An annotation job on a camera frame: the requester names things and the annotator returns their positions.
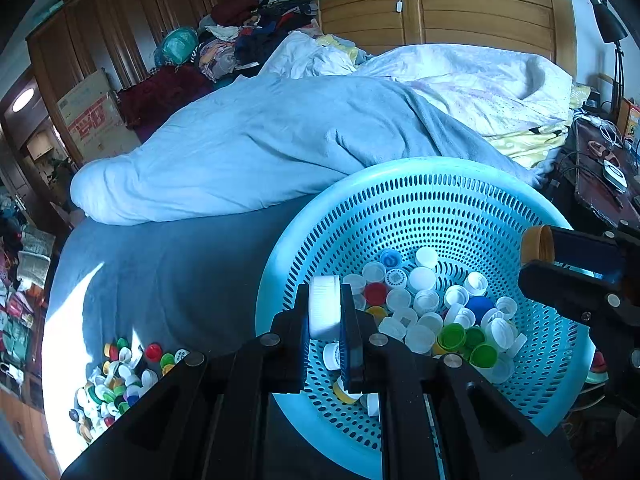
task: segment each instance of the wooden floor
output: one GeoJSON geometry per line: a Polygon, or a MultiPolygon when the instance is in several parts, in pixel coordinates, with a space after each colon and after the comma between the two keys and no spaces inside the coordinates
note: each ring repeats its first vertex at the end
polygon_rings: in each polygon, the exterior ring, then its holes
{"type": "Polygon", "coordinates": [[[60,470],[50,452],[49,433],[44,415],[15,396],[0,390],[0,411],[22,441],[24,449],[49,480],[59,480],[60,470]]]}

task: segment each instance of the metal bolt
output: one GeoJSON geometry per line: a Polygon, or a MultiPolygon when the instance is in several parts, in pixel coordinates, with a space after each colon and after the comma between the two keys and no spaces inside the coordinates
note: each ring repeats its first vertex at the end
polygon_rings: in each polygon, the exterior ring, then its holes
{"type": "Polygon", "coordinates": [[[633,368],[640,368],[640,348],[634,348],[631,352],[631,364],[633,368]]]}
{"type": "Polygon", "coordinates": [[[187,364],[187,366],[200,366],[204,362],[204,355],[202,355],[200,352],[190,352],[184,357],[184,362],[187,364]]]}
{"type": "Polygon", "coordinates": [[[280,336],[273,332],[267,332],[260,336],[260,344],[262,346],[276,346],[280,342],[280,336]]]}
{"type": "Polygon", "coordinates": [[[620,306],[620,298],[615,294],[607,294],[607,303],[609,303],[613,308],[618,308],[620,306]]]}
{"type": "Polygon", "coordinates": [[[369,336],[369,342],[373,346],[384,346],[389,342],[389,338],[384,334],[371,334],[369,336]]]}
{"type": "Polygon", "coordinates": [[[442,360],[449,368],[460,368],[462,366],[462,357],[458,354],[447,354],[442,360]]]}

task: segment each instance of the colander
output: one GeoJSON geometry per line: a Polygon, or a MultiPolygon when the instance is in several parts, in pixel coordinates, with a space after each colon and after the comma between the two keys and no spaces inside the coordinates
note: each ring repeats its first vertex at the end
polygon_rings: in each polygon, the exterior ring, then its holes
{"type": "MultiPolygon", "coordinates": [[[[293,307],[296,288],[312,276],[359,273],[384,249],[414,267],[416,251],[435,248],[436,291],[484,274],[487,296],[514,298],[513,318],[528,341],[515,373],[498,389],[543,433],[571,407],[589,371],[594,346],[588,329],[553,308],[524,298],[517,280],[526,228],[571,228],[558,210],[514,177],[475,162],[445,157],[395,160],[359,171],[312,200],[283,232],[258,292],[255,329],[268,332],[273,316],[293,307]]],[[[367,478],[382,477],[380,424],[359,402],[338,400],[332,384],[340,370],[322,362],[327,341],[312,341],[304,392],[277,394],[292,425],[326,457],[367,478]]]]}

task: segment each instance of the plastic bag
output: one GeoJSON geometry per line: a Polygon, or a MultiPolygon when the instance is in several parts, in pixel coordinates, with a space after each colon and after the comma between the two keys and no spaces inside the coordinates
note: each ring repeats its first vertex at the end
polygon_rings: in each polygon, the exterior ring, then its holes
{"type": "Polygon", "coordinates": [[[169,33],[156,48],[154,54],[156,66],[182,65],[189,60],[197,46],[198,35],[194,28],[177,28],[169,33]]]}

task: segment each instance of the headboard panel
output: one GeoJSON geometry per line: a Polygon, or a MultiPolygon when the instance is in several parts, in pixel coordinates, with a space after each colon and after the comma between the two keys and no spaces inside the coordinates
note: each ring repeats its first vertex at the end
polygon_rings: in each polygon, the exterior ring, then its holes
{"type": "Polygon", "coordinates": [[[572,76],[576,37],[571,0],[320,0],[326,34],[372,54],[396,46],[462,43],[540,54],[572,76]]]}

